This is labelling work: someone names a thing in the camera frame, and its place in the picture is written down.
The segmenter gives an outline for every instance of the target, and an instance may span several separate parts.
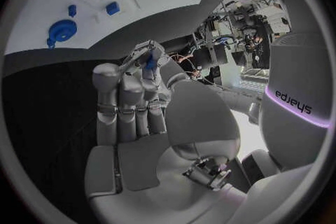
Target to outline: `blue small cube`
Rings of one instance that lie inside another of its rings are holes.
[[[106,6],[106,12],[110,16],[113,14],[116,14],[119,11],[120,11],[120,8],[117,2],[112,2]]]

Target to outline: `sharpa logo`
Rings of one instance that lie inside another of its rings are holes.
[[[281,99],[286,104],[290,104],[291,106],[295,107],[296,109],[301,111],[301,113],[304,112],[308,115],[311,114],[312,107],[307,106],[306,104],[303,104],[303,103],[297,101],[296,99],[290,97],[287,94],[283,94],[279,91],[276,91],[276,97]]]

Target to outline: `purple light strip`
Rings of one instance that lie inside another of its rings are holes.
[[[282,108],[286,109],[287,111],[291,112],[292,114],[298,116],[299,118],[313,124],[316,125],[318,127],[322,127],[322,128],[328,128],[329,127],[329,121],[325,121],[322,119],[310,119],[308,117],[305,117],[303,114],[300,114],[297,111],[294,111],[292,109],[290,109],[288,106],[286,106],[285,104],[283,104],[282,102],[280,102],[279,100],[277,100],[272,93],[270,92],[270,90],[268,89],[268,86],[265,88],[265,93],[266,95],[276,104],[278,104],[279,106],[281,106]]]

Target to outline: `robotic hand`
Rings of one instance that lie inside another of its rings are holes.
[[[166,132],[158,98],[162,88],[159,69],[169,59],[159,43],[149,40],[138,44],[121,66],[105,63],[95,67],[98,145]]]

